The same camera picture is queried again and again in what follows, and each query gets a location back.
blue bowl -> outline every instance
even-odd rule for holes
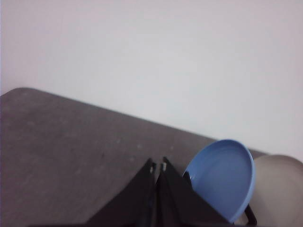
[[[201,150],[185,171],[193,190],[230,223],[246,209],[255,185],[255,166],[243,144],[214,142]]]

gray table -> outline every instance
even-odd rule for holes
[[[213,141],[46,92],[14,89],[1,96],[1,224],[84,222],[147,158],[160,163],[167,156],[181,173]]]

gray countertop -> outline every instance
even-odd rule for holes
[[[14,89],[1,96],[1,224],[84,222],[149,157],[160,163],[167,156],[182,173],[213,141],[35,89]]]

white wall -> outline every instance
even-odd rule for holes
[[[1,92],[33,87],[303,161],[303,1],[2,0]]]

black object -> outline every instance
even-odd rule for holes
[[[192,190],[165,157],[156,188],[159,226],[230,226],[227,220]]]

